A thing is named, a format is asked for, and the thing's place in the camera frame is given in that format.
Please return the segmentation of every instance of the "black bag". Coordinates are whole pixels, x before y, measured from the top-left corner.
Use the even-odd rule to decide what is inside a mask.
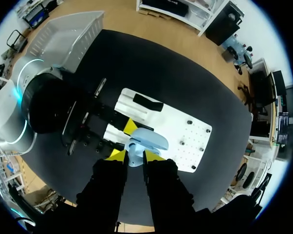
[[[178,0],[142,0],[142,3],[153,6],[184,17],[188,12],[188,5]]]

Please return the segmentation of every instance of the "black mat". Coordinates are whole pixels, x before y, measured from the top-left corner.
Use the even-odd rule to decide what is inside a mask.
[[[126,87],[212,126],[196,172],[179,172],[181,181],[194,195],[194,208],[212,209],[226,192],[245,152],[251,116],[242,102],[193,61],[151,41],[109,30],[98,35],[76,73],[64,76],[89,92],[102,78],[107,78],[100,94],[105,104],[114,106]],[[106,128],[106,123],[95,117],[90,125],[101,134]],[[57,133],[38,136],[34,149],[23,159],[51,188],[74,202],[92,175],[97,155],[78,145],[74,154],[67,156]],[[142,167],[128,168],[119,221],[153,224]]]

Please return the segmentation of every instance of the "white plate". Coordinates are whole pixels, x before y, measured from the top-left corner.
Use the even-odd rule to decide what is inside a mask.
[[[139,93],[127,88],[123,89],[114,109],[134,121],[154,128],[154,132],[164,136],[169,143],[167,151],[160,150],[161,157],[174,160],[179,171],[195,172],[204,155],[212,127],[166,104],[161,112],[149,110],[132,101],[135,94]],[[140,95],[151,101],[157,101],[143,94]],[[125,144],[129,136],[109,124],[104,139]]]

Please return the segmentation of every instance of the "white wire basket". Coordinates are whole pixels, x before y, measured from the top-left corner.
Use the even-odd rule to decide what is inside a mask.
[[[103,28],[103,11],[90,11],[50,20],[29,45],[26,55],[72,73]]]

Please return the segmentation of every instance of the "wooden floor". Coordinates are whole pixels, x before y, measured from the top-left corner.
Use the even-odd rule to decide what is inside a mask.
[[[233,64],[226,63],[221,57],[221,47],[216,46],[205,36],[198,37],[196,29],[176,19],[146,16],[139,14],[135,9],[136,0],[65,0],[50,14],[48,20],[77,12],[104,10],[105,29],[153,41],[193,60],[215,75],[237,97],[243,99],[243,94],[237,90],[237,87],[241,83],[249,85],[246,69],[243,69],[244,75],[240,76]],[[47,21],[29,35],[29,41]],[[31,171],[21,157],[18,157],[18,161],[20,168],[23,168],[26,193],[42,188],[45,185],[44,182]],[[128,224],[122,224],[119,228],[121,232],[150,232],[152,230],[154,230],[153,227]]]

